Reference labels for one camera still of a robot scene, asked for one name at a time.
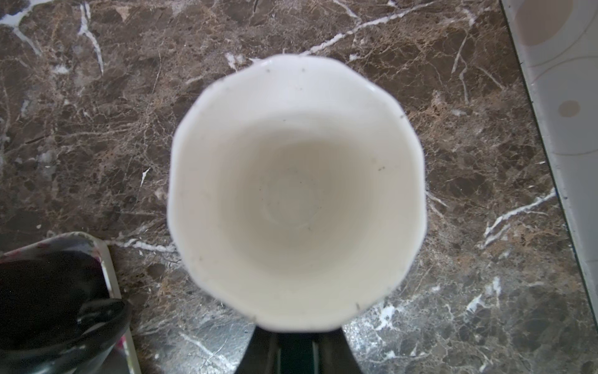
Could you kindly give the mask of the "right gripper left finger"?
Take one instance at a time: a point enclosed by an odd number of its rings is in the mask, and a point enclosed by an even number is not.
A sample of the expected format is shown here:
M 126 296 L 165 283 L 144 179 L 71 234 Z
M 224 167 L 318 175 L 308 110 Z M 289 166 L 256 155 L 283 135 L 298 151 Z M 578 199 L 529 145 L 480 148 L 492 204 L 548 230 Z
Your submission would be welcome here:
M 235 374 L 275 374 L 279 351 L 279 335 L 256 327 Z

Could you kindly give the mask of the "dark green mug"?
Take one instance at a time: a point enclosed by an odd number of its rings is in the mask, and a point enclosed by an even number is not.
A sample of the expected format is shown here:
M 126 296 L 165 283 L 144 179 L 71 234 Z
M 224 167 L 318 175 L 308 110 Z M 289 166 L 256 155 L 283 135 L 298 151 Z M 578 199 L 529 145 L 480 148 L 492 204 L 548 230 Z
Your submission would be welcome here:
M 219 79 L 174 134 L 168 229 L 193 281 L 320 373 L 319 333 L 397 288 L 425 240 L 425 156 L 400 103 L 335 59 Z

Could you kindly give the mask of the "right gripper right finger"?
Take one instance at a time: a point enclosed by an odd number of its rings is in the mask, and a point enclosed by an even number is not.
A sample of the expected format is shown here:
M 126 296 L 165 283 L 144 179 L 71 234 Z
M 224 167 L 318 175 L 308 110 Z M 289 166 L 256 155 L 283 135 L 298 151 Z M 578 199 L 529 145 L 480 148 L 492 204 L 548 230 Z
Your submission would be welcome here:
M 362 374 L 341 328 L 319 333 L 319 372 L 322 374 Z

